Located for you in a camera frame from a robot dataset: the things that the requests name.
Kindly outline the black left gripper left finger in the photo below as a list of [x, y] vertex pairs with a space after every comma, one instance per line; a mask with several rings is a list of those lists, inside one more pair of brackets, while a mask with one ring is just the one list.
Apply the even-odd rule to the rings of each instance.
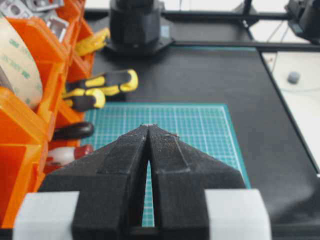
[[75, 240], [121, 240], [143, 219], [148, 126], [46, 175], [39, 192], [78, 191]]

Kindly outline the black right robot arm base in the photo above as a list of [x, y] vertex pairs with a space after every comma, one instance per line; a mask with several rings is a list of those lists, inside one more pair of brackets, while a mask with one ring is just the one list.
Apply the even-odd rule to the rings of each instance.
[[163, 9], [159, 0], [112, 0], [106, 47], [123, 56], [150, 56], [171, 45], [174, 39]]

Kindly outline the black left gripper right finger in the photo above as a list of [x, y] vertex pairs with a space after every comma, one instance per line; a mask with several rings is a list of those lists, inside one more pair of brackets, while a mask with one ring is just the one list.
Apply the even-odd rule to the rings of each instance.
[[239, 170], [156, 125], [148, 128], [154, 220], [163, 240], [209, 239], [206, 189], [244, 189]]

